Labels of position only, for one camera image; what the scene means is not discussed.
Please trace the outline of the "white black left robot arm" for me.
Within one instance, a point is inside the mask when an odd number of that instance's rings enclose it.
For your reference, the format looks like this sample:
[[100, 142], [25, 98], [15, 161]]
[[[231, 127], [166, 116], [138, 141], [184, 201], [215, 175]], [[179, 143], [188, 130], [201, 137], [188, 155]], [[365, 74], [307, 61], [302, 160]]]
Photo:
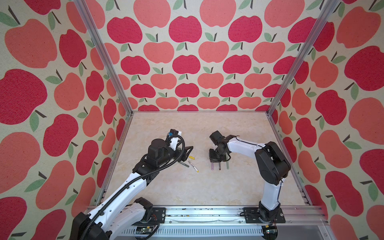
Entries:
[[160, 223], [152, 220], [153, 204], [144, 198], [134, 197], [144, 190], [163, 170], [190, 156], [192, 146], [186, 146], [179, 135], [165, 140], [154, 139], [125, 182], [100, 206], [88, 214], [79, 213], [73, 220], [71, 240], [114, 240], [121, 233], [138, 224], [153, 226], [145, 237], [150, 238]]

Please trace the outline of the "aluminium corner post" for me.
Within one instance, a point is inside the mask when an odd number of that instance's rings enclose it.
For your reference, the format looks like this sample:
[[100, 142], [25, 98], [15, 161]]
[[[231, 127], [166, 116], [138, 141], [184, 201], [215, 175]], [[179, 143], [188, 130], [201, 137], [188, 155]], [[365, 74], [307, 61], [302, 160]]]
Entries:
[[315, 44], [315, 41], [319, 37], [321, 31], [325, 27], [327, 21], [329, 20], [330, 16], [333, 14], [335, 9], [338, 7], [338, 4], [340, 4], [341, 1], [336, 0], [329, 0], [325, 3], [325, 6], [320, 12], [319, 17], [314, 23], [314, 26], [312, 27], [311, 31], [309, 32], [309, 35], [306, 39], [306, 41], [303, 43], [303, 47], [300, 49], [299, 54], [297, 55], [295, 61], [293, 62], [289, 73], [284, 78], [281, 87], [279, 88], [276, 96], [274, 97], [270, 107], [267, 111], [267, 117], [271, 117], [275, 109], [277, 108], [278, 104], [281, 102], [281, 99], [288, 89], [288, 86], [290, 82], [294, 79], [294, 76], [297, 74], [299, 68], [301, 67], [302, 63], [304, 62], [307, 54], [312, 49], [313, 45]]
[[107, 48], [105, 47], [105, 44], [104, 44], [102, 38], [100, 37], [99, 30], [97, 29], [96, 23], [93, 20], [91, 11], [88, 8], [86, 1], [75, 0], [74, 2], [75, 2], [77, 10], [78, 10], [84, 24], [85, 24], [85, 26], [89, 32], [91, 40], [93, 41], [93, 43], [94, 43], [94, 45], [98, 51], [98, 54], [101, 58], [101, 61], [104, 65], [104, 67], [105, 67], [105, 70], [106, 70], [107, 74], [109, 75], [115, 90], [117, 91], [117, 95], [119, 96], [119, 98], [123, 104], [123, 107], [125, 108], [128, 116], [131, 118], [134, 114], [132, 107], [128, 101], [126, 94], [125, 94], [123, 85], [122, 85], [120, 78], [119, 78], [119, 76], [115, 70], [115, 67], [112, 63], [110, 55], [107, 51]]

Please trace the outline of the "aluminium right rear corner post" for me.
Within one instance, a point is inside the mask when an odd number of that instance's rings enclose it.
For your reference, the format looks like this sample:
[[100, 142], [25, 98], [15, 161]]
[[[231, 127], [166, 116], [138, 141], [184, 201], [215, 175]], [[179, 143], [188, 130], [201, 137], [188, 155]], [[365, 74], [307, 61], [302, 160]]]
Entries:
[[288, 89], [288, 86], [290, 82], [294, 79], [294, 76], [297, 74], [299, 68], [301, 67], [302, 63], [304, 62], [307, 54], [312, 49], [313, 45], [315, 44], [315, 41], [319, 37], [321, 31], [325, 27], [327, 21], [329, 20], [330, 16], [333, 14], [335, 9], [338, 7], [338, 4], [340, 4], [341, 1], [336, 0], [329, 0], [325, 3], [325, 6], [320, 12], [319, 17], [314, 23], [314, 26], [312, 27], [311, 31], [309, 32], [309, 35], [306, 39], [306, 41], [303, 43], [303, 47], [300, 49], [299, 54], [297, 55], [295, 61], [293, 62], [289, 73], [284, 78], [281, 87], [279, 88], [276, 96], [274, 97], [270, 107], [267, 111], [267, 117], [271, 117], [275, 109], [277, 108], [278, 104], [281, 102], [281, 99]]

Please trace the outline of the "aluminium front rail base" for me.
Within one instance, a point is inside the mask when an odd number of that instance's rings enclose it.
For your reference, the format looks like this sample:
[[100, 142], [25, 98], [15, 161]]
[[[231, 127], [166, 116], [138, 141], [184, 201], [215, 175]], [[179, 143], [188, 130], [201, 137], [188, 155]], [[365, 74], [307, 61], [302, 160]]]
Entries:
[[254, 218], [254, 206], [154, 206], [153, 226], [135, 224], [115, 240], [334, 240], [320, 207], [283, 206], [272, 223]]

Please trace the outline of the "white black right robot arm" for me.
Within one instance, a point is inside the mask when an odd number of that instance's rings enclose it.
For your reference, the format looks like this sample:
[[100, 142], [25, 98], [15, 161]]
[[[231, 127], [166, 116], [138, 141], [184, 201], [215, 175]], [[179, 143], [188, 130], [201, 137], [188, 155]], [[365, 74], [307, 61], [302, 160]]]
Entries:
[[209, 150], [212, 164], [224, 163], [231, 159], [231, 153], [238, 153], [257, 161], [259, 172], [265, 181], [263, 197], [259, 202], [259, 219], [264, 223], [274, 221], [280, 214], [279, 201], [281, 188], [291, 170], [291, 164], [275, 142], [257, 144], [247, 142], [238, 136], [223, 136], [219, 131], [210, 135], [210, 140], [216, 146]]

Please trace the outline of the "white pen yellow end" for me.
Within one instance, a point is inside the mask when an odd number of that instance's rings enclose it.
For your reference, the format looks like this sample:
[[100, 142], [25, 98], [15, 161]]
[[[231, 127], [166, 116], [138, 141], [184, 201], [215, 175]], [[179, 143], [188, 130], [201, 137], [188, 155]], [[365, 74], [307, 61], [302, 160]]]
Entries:
[[190, 161], [190, 160], [188, 160], [188, 162], [189, 162], [189, 164], [193, 167], [193, 169], [197, 172], [197, 173], [199, 173], [199, 170], [198, 170], [198, 168]]

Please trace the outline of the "aluminium left rear corner post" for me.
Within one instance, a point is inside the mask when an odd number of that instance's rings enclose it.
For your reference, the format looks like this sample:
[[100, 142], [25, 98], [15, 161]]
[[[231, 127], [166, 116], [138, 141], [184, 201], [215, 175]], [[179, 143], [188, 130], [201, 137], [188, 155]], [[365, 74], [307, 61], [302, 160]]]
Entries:
[[123, 104], [123, 107], [125, 108], [128, 116], [131, 118], [134, 114], [132, 107], [128, 101], [126, 94], [125, 94], [123, 85], [122, 85], [120, 78], [119, 78], [119, 76], [115, 70], [115, 67], [112, 63], [110, 55], [107, 51], [107, 48], [105, 47], [105, 44], [104, 44], [102, 38], [100, 37], [99, 30], [97, 29], [96, 23], [93, 20], [91, 11], [88, 8], [86, 1], [75, 0], [74, 2], [75, 2], [77, 10], [78, 10], [84, 24], [85, 24], [85, 26], [89, 32], [91, 40], [93, 41], [93, 43], [94, 43], [94, 45], [98, 51], [98, 54], [101, 58], [101, 61], [104, 65], [104, 67], [105, 67], [105, 70], [106, 70], [107, 74], [109, 75], [115, 90], [117, 91], [117, 95], [119, 96], [119, 98]]

